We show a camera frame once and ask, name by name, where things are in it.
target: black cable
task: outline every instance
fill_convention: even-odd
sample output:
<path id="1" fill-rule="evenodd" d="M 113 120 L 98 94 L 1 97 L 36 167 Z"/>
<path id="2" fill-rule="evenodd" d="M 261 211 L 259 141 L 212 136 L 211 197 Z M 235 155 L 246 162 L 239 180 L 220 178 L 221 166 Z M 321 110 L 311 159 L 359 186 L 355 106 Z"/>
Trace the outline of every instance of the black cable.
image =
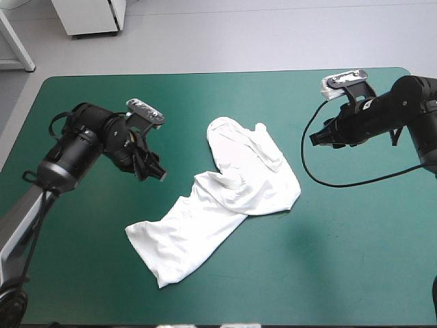
<path id="1" fill-rule="evenodd" d="M 437 319 L 437 277 L 434 278 L 432 283 L 432 301 L 434 302 L 434 311 L 436 312 Z"/>
<path id="2" fill-rule="evenodd" d="M 37 213 L 37 218 L 36 218 L 36 223 L 35 223 L 35 232 L 33 233 L 32 244 L 30 246 L 29 253 L 27 254 L 26 263 L 25 263 L 23 272 L 21 273 L 20 282 L 18 284 L 17 289 L 15 290 L 15 295 L 14 295 L 15 299 L 18 298 L 21 290 L 23 289 L 23 284 L 25 283 L 25 280 L 26 280 L 26 274 L 27 274 L 27 271 L 29 269 L 30 260 L 32 259 L 33 253 L 35 252 L 36 243 L 38 241 L 38 237 L 40 235 L 40 231 L 41 231 L 41 227 L 42 227 L 42 222 L 44 221 L 44 218 L 45 218 L 47 192 L 48 192 L 48 190 L 43 190 L 42 195 L 41 195 L 41 205 L 40 205 L 40 209 L 38 210 L 38 213 Z"/>
<path id="3" fill-rule="evenodd" d="M 374 178 L 374 179 L 370 179 L 370 180 L 364 180 L 364 181 L 360 181 L 360 182 L 354 182 L 354 183 L 347 183 L 347 184 L 332 184 L 332 183 L 327 183 L 324 181 L 321 181 L 319 179 L 317 179 L 315 176 L 313 176 L 313 174 L 311 174 L 311 172 L 309 171 L 307 164 L 305 162 L 305 155 L 304 155 L 304 145 L 305 145 L 305 136 L 307 135 L 307 131 L 309 129 L 309 127 L 311 126 L 311 123 L 313 123 L 314 119 L 316 118 L 316 116 L 318 115 L 318 113 L 320 112 L 320 109 L 322 109 L 322 107 L 324 105 L 326 105 L 328 101 L 325 100 L 315 111 L 313 117 L 309 120 L 307 126 L 305 127 L 303 134 L 302 134 L 302 140 L 300 141 L 300 159 L 302 160 L 302 165 L 303 168 L 305 169 L 306 173 L 308 174 L 308 176 L 313 179 L 314 181 L 316 181 L 317 183 L 327 186 L 327 187 L 331 187 L 331 188 L 348 188 L 348 187 L 356 187 L 356 186 L 362 186 L 362 185 L 367 185 L 369 183 L 373 183 L 373 182 L 377 182 L 377 181 L 381 181 L 381 180 L 386 180 L 389 178 L 393 178 L 395 176 L 400 176 L 402 174 L 414 171 L 416 169 L 420 169 L 421 167 L 426 167 L 426 166 L 432 166 L 433 164 L 419 164 L 416 166 L 412 166 L 408 169 L 404 169 L 402 171 L 399 172 L 395 172 L 392 174 L 387 174 L 386 176 L 380 176 L 378 178 Z"/>

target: green table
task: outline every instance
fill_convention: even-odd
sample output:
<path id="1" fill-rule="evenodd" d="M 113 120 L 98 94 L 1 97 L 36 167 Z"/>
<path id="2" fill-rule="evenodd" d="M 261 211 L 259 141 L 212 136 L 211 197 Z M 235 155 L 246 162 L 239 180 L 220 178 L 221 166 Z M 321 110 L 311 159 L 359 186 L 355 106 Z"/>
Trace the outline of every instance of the green table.
<path id="1" fill-rule="evenodd" d="M 167 123 L 149 133 L 169 172 L 164 182 L 137 182 L 106 158 L 48 214 L 26 285 L 26 323 L 157 324 L 259 322 L 278 325 L 433 324 L 437 273 L 437 182 L 425 170 L 355 189 L 315 184 L 300 164 L 302 130 L 323 101 L 320 80 L 343 70 L 53 77 L 42 86 L 0 174 L 0 215 L 29 188 L 20 179 L 54 144 L 51 118 L 87 101 L 124 111 L 140 98 Z M 368 69 L 378 94 L 401 68 Z M 346 100 L 330 102 L 318 131 Z M 161 219 L 193 176 L 215 170 L 208 124 L 229 116 L 253 128 L 263 122 L 282 149 L 302 195 L 290 212 L 249 217 L 179 284 L 159 290 L 124 228 Z M 312 148 L 313 172 L 351 182 L 418 163 L 408 133 L 357 148 Z"/>

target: silver arm segment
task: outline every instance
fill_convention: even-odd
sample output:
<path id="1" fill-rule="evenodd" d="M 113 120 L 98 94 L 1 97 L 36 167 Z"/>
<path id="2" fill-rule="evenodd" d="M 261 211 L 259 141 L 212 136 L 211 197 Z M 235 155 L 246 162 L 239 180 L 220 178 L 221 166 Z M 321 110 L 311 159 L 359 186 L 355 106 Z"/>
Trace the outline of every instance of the silver arm segment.
<path id="1" fill-rule="evenodd" d="M 0 219 L 0 290 L 20 281 L 42 194 L 42 188 L 33 185 Z M 44 212 L 51 207 L 55 198 L 50 191 L 46 192 Z"/>

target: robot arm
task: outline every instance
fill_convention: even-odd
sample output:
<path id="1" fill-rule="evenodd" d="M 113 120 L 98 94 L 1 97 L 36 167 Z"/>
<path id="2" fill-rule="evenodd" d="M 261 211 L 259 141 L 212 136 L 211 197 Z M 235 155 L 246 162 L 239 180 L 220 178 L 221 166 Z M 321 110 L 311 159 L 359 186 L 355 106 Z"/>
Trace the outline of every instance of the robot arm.
<path id="1" fill-rule="evenodd" d="M 140 181 L 165 178 L 158 155 L 145 140 L 152 127 L 164 124 L 163 115 L 138 99 L 127 105 L 124 116 L 82 103 L 52 120 L 49 132 L 57 143 L 38 165 L 35 184 L 0 220 L 0 326 L 19 326 L 25 313 L 27 296 L 21 286 L 42 218 L 57 196 L 76 188 L 101 154 Z M 67 120 L 58 138 L 52 125 L 62 117 Z"/>
<path id="2" fill-rule="evenodd" d="M 437 173 L 437 165 L 428 165 L 437 162 L 437 79 L 404 76 L 381 96 L 375 95 L 366 79 L 365 71 L 355 70 L 322 80 L 327 101 L 346 95 L 348 103 L 310 136 L 313 146 L 357 146 L 385 132 L 391 133 L 395 146 L 407 126 L 420 162 Z"/>

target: crumpled fabric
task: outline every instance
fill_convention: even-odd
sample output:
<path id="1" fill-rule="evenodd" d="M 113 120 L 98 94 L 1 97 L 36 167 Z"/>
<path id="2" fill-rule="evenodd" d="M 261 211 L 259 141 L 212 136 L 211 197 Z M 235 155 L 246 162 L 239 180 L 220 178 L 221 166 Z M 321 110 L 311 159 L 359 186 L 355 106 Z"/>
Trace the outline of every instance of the crumpled fabric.
<path id="1" fill-rule="evenodd" d="M 208 126 L 207 139 L 220 172 L 197 174 L 190 196 L 179 197 L 160 221 L 126 228 L 159 288 L 200 267 L 248 215 L 290 210 L 300 195 L 292 169 L 264 124 L 250 131 L 231 118 L 217 118 Z"/>

